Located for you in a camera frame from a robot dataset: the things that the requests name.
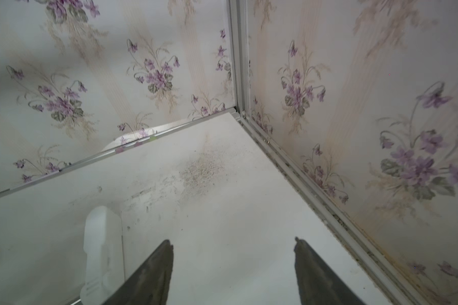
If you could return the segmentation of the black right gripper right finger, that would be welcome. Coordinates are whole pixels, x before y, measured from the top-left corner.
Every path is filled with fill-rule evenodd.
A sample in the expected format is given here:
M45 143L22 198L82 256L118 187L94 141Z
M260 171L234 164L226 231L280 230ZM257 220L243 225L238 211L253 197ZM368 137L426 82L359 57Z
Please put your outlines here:
M294 268L301 304L364 305L307 241L295 240Z

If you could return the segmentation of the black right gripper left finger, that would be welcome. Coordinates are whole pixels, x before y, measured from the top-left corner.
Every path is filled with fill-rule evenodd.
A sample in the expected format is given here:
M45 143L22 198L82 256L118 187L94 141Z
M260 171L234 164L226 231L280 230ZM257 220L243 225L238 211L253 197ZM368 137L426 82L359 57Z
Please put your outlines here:
M164 240L105 305L166 305L174 267L174 247Z

